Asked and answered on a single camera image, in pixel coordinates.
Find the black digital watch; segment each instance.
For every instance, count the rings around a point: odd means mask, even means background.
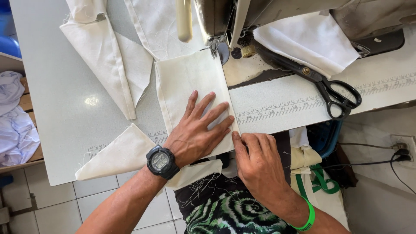
[[[164,179],[172,179],[179,171],[175,164],[175,156],[172,152],[156,145],[146,154],[147,168],[154,175],[160,175]]]

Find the table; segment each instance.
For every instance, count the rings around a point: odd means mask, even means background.
[[[114,31],[140,43],[124,2],[107,4]],[[64,0],[12,0],[11,7],[51,185],[74,181],[75,172],[131,123],[164,142],[154,67],[137,119],[126,120],[60,31],[69,13]],[[336,76],[363,94],[353,113],[416,99],[413,30],[405,30],[403,48],[355,61]],[[230,96],[242,132],[274,133],[329,119],[314,85],[295,75],[232,89]]]

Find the forearm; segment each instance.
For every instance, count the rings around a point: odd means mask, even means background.
[[[130,234],[166,182],[144,166],[91,213],[77,234]]]
[[[293,192],[291,199],[282,201],[279,204],[270,204],[269,210],[285,220],[287,223],[295,226],[302,227],[306,224],[309,218],[309,207],[307,202],[298,194]],[[349,232],[340,224],[336,219],[320,209],[314,207],[315,221],[312,227],[306,232],[306,234],[349,234]]]

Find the measuring ruler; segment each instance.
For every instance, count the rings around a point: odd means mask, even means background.
[[[163,145],[165,143],[166,139],[168,139],[168,133],[166,132],[166,130],[151,132],[151,133],[148,133],[147,136],[155,144],[159,144],[159,145]],[[110,143],[105,143],[105,144],[99,144],[99,145],[94,145],[94,146],[88,147],[89,159],[94,158],[95,155],[97,155],[100,151],[102,151],[109,144]]]
[[[368,96],[410,85],[416,85],[416,72],[356,85],[354,88],[360,92],[361,96]],[[337,92],[347,98],[351,97],[351,94],[344,89],[339,89]],[[237,118],[237,123],[241,125],[263,119],[269,119],[277,116],[305,111],[325,105],[326,104],[321,95],[314,95],[281,103],[272,103],[262,107],[256,107],[250,110],[238,112],[235,114],[235,116]]]

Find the green wristband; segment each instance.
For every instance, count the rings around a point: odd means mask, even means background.
[[[304,197],[302,197],[303,199],[305,199],[305,201],[308,203],[309,206],[309,218],[308,221],[306,222],[306,224],[303,227],[294,227],[293,225],[291,225],[293,228],[301,231],[301,232],[306,232],[307,230],[309,230],[313,223],[315,222],[315,210],[313,209],[312,204]]]

